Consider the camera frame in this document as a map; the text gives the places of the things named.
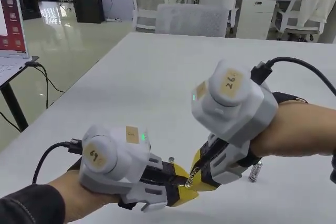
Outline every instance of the human hand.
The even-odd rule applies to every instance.
[[[79,220],[109,204],[117,203],[119,197],[92,193],[79,184],[79,171],[71,170],[50,182],[62,195],[65,207],[65,223]]]
[[[250,147],[258,157],[331,155],[336,150],[336,111],[297,101],[282,103]]]

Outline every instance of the white jacket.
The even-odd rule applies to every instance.
[[[336,0],[302,0],[297,26],[305,26],[307,20],[327,22]]]

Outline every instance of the computer monitor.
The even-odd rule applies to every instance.
[[[0,0],[0,57],[29,58],[19,0]]]

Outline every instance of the tiled floor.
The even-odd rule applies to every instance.
[[[40,57],[49,78],[67,90],[112,47],[131,31],[131,23],[77,23],[73,8],[43,2],[44,18],[24,21],[28,50]],[[27,69],[12,81],[13,90],[31,124],[45,110],[46,81],[35,69]],[[49,103],[61,94],[49,87]],[[11,121],[11,113],[0,95],[0,111]],[[0,117],[0,151],[18,132]]]

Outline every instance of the white drawer cabinet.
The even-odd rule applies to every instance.
[[[266,39],[276,1],[243,0],[236,38]]]

